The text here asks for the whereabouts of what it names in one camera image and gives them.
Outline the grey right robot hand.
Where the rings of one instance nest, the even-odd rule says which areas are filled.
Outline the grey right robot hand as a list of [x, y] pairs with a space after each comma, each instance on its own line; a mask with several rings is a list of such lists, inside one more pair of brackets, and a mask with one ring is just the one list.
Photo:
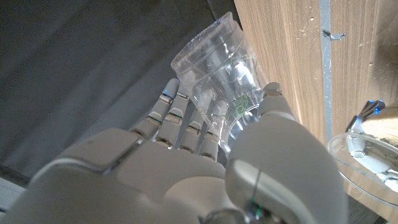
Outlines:
[[72, 145], [33, 176], [2, 223], [346, 223], [334, 158], [298, 123], [280, 86], [262, 91], [259, 121], [225, 165], [199, 114], [174, 148], [188, 96], [173, 78], [131, 131]]

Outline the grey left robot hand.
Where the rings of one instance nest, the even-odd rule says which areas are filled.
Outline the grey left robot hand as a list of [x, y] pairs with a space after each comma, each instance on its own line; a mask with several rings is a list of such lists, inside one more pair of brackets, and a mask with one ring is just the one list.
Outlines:
[[397, 190], [397, 104], [369, 100], [346, 128], [350, 156]]

